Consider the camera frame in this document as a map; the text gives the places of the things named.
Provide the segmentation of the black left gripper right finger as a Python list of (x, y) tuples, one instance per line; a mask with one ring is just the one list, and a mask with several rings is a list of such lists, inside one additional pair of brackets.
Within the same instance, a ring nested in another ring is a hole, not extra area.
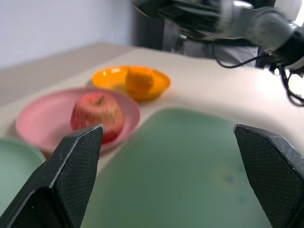
[(271, 226), (304, 226), (304, 157), (284, 137), (236, 124), (247, 178)]

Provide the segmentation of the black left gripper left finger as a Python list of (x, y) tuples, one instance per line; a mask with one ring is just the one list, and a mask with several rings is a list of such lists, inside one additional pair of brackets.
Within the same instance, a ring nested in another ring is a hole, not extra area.
[(0, 218), (2, 228), (79, 228), (92, 194), (103, 126), (65, 136)]

